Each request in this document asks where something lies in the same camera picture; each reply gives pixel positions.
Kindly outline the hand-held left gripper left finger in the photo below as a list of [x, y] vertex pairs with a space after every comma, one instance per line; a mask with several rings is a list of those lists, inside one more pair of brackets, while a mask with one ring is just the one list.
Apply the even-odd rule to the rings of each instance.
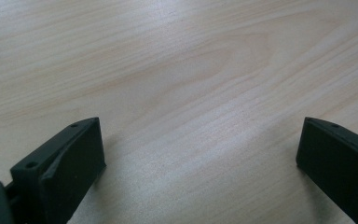
[[105, 168], [100, 121], [73, 123], [11, 169], [20, 224], [66, 224]]

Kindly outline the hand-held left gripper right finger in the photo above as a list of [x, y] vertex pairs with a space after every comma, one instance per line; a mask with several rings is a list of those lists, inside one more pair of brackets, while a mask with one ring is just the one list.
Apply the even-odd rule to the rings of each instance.
[[358, 224], [358, 134], [329, 121], [304, 120], [297, 166]]

